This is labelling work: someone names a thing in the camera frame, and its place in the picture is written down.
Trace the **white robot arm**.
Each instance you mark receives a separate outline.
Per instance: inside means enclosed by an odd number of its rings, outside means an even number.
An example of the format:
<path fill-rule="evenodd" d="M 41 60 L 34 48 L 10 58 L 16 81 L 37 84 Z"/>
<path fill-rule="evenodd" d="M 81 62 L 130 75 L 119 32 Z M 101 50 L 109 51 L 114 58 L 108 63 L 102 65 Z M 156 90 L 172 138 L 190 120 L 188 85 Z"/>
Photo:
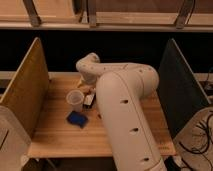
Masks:
<path fill-rule="evenodd" d="M 82 81 L 96 86 L 96 103 L 117 171 L 167 171 L 141 99 L 159 84 L 156 70 L 139 63 L 102 63 L 90 53 L 76 62 Z"/>

